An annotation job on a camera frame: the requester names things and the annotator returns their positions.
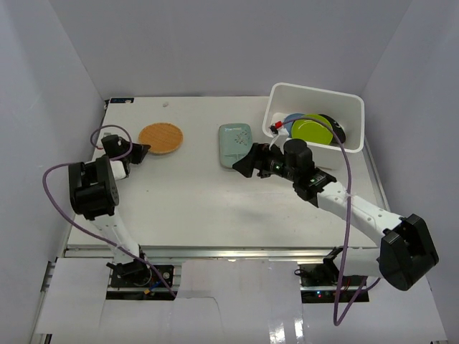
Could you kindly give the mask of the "teal rectangular ceramic plate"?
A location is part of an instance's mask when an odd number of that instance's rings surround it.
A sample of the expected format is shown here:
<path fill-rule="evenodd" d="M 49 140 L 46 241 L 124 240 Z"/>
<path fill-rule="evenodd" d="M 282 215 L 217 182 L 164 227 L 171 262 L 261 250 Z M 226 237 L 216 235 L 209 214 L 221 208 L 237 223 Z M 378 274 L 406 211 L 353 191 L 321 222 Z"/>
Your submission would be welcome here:
<path fill-rule="evenodd" d="M 252 131 L 246 123 L 228 123 L 221 125 L 218 131 L 219 161 L 225 168 L 244 158 L 250 151 Z"/>

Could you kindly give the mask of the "orange woven round plate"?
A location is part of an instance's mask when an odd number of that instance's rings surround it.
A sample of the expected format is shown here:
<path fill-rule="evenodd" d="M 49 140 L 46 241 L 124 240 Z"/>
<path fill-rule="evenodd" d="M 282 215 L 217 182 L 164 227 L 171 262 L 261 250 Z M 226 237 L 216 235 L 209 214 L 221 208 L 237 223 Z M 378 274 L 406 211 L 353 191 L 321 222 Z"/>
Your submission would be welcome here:
<path fill-rule="evenodd" d="M 177 151 L 184 141 L 184 134 L 174 124 L 154 123 L 140 131 L 138 141 L 150 146 L 149 153 L 163 155 Z"/>

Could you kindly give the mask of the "blue round plate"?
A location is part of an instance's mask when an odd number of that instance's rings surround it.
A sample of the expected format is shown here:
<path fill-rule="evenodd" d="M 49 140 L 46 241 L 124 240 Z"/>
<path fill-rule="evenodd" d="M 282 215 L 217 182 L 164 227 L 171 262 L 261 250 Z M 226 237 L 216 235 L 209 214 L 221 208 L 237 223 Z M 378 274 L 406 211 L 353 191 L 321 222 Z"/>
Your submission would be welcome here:
<path fill-rule="evenodd" d="M 293 123 L 296 120 L 300 120 L 300 119 L 304 118 L 304 116 L 305 115 L 303 113 L 293 113 L 293 114 L 288 115 L 284 119 L 284 121 L 283 121 L 284 128 L 288 131 L 289 135 L 291 135 Z"/>

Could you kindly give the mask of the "green round plate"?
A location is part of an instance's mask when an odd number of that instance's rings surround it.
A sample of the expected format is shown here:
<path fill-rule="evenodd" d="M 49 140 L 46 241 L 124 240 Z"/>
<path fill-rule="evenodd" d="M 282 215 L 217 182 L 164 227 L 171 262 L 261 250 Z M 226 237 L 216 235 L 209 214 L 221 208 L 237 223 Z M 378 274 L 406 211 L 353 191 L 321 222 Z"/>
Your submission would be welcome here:
<path fill-rule="evenodd" d="M 310 143 L 330 145 L 333 141 L 333 134 L 314 120 L 318 120 L 331 128 L 329 122 L 324 120 L 319 114 L 310 114 L 306 115 L 304 119 L 296 120 L 293 123 L 291 138 L 301 139 Z"/>

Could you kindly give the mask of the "black round plate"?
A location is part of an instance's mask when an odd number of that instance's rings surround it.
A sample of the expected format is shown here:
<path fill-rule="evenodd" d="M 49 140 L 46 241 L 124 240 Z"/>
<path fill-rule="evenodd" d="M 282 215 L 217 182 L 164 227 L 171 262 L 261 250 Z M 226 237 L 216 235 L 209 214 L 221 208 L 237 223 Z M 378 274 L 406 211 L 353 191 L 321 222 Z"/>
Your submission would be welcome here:
<path fill-rule="evenodd" d="M 339 141 L 344 144 L 346 142 L 346 134 L 345 134 L 343 127 L 336 120 L 334 120 L 332 117 L 328 115 L 320 114 L 320 116 L 324 120 L 327 120 L 329 122 L 329 125 L 331 126 L 335 134 L 337 135 Z"/>

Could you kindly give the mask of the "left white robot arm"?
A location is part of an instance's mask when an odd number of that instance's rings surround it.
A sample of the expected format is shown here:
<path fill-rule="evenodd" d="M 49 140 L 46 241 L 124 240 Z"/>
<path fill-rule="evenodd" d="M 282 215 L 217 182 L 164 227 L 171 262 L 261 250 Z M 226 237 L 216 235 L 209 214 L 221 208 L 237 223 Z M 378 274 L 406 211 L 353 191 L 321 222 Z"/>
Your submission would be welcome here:
<path fill-rule="evenodd" d="M 129 177 L 131 165 L 140 164 L 151 147 L 116 134 L 105 136 L 101 143 L 104 155 L 68 167 L 70 203 L 73 211 L 84 216 L 110 247 L 114 262 L 109 267 L 127 269 L 127 278 L 134 285 L 143 286 L 150 281 L 152 270 L 117 211 L 120 195 L 116 182 Z"/>

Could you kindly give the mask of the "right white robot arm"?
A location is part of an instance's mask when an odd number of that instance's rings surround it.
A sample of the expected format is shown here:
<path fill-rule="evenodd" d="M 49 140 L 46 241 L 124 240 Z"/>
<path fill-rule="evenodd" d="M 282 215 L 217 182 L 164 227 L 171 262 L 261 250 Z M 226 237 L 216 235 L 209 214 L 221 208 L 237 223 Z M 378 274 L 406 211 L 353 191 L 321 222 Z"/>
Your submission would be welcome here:
<path fill-rule="evenodd" d="M 304 141 L 291 139 L 282 148 L 255 143 L 232 167 L 246 178 L 276 175 L 292 182 L 302 200 L 343 219 L 375 243 L 373 249 L 333 248 L 314 269 L 331 285 L 342 285 L 352 276 L 376 277 L 407 291 L 439 262 L 423 218 L 403 217 L 352 196 L 315 165 Z"/>

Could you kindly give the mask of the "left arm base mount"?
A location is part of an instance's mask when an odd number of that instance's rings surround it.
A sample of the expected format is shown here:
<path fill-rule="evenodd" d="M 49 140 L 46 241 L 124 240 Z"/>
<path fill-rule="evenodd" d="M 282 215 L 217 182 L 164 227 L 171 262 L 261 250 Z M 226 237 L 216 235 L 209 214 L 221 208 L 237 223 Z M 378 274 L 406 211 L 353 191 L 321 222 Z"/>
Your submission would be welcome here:
<path fill-rule="evenodd" d="M 158 274 L 136 259 L 125 264 L 108 262 L 106 266 L 110 269 L 109 286 L 117 291 L 137 288 L 142 289 L 142 296 L 150 297 L 157 290 L 169 292 L 167 286 L 173 287 L 173 265 L 156 265 Z"/>

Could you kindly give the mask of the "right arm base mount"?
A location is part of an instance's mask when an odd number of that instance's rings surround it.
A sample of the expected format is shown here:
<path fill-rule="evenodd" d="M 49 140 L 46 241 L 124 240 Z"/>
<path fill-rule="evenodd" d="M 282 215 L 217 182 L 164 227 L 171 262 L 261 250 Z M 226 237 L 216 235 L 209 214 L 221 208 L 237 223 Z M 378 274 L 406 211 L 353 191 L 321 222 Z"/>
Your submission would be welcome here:
<path fill-rule="evenodd" d="M 328 276 L 323 264 L 300 264 L 294 271 L 301 285 L 303 304 L 333 304 L 336 296 L 337 278 Z M 347 303 L 356 294 L 362 281 L 360 276 L 343 278 L 340 303 Z"/>

